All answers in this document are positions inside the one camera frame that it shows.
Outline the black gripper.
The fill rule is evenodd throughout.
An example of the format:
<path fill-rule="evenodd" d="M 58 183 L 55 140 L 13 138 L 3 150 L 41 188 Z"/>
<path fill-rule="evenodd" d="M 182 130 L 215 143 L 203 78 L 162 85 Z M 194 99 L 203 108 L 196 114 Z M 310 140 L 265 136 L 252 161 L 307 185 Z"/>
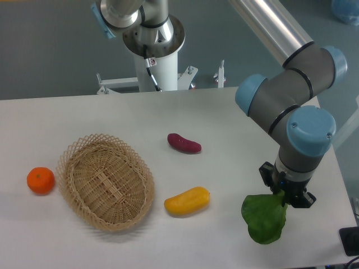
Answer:
<path fill-rule="evenodd" d="M 307 185 L 314 172 L 300 173 L 286 167 L 281 161 L 274 165 L 265 162 L 259 167 L 259 173 L 264 184 L 273 194 L 284 193 L 282 206 L 291 205 L 294 208 L 310 208 L 316 197 L 307 191 Z"/>

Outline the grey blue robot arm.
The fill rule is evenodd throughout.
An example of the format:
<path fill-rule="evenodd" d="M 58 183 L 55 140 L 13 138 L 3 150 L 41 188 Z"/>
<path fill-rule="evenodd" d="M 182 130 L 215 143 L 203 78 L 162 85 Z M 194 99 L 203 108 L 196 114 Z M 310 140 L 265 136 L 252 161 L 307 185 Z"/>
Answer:
<path fill-rule="evenodd" d="M 233 8 L 283 67 L 268 79 L 256 74 L 237 88 L 236 104 L 280 148 L 275 163 L 259 171 L 283 204 L 309 208 L 315 196 L 306 186 L 331 147 L 333 116 L 307 102 L 343 78 L 347 61 L 332 46 L 318 47 L 279 1 L 232 1 Z M 177 53 L 185 41 L 181 22 L 168 12 L 167 1 L 97 1 L 91 10 L 107 38 L 123 38 L 134 55 L 139 89 L 174 91 Z"/>

